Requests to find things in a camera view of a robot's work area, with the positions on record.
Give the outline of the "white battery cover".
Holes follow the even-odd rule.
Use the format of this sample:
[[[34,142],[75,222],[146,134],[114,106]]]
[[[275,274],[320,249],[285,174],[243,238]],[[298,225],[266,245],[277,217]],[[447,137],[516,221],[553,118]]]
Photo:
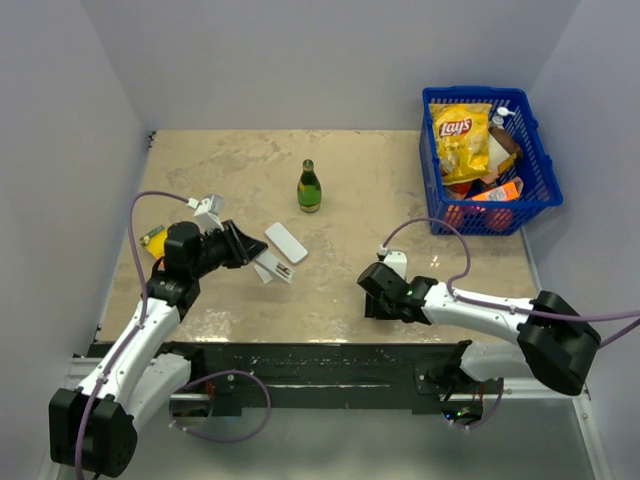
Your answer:
[[[256,271],[257,275],[259,276],[259,278],[261,279],[261,281],[264,284],[268,284],[273,280],[272,275],[267,270],[262,268],[261,266],[259,266],[257,264],[254,264],[253,267],[254,267],[254,270]]]

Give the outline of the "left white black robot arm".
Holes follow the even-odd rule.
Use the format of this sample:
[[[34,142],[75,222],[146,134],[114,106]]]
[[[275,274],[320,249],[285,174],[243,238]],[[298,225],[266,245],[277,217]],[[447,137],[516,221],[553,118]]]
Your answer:
[[[199,296],[201,278],[245,266],[267,249],[231,220],[207,232],[193,222],[173,224],[121,335],[75,388],[60,388],[50,400],[52,461],[74,467],[79,478],[121,475],[156,411],[180,388],[196,392],[206,383],[203,363],[159,351]]]

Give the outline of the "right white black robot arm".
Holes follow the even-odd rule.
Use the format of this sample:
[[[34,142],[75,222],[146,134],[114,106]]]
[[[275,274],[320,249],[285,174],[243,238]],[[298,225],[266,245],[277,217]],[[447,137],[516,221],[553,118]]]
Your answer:
[[[357,284],[366,292],[368,318],[455,326],[502,341],[469,345],[446,367],[446,382],[459,393],[489,379],[531,376],[551,390],[576,396],[600,347],[598,332],[553,292],[542,291],[534,299],[450,292],[432,278],[406,281],[383,262],[368,266]]]

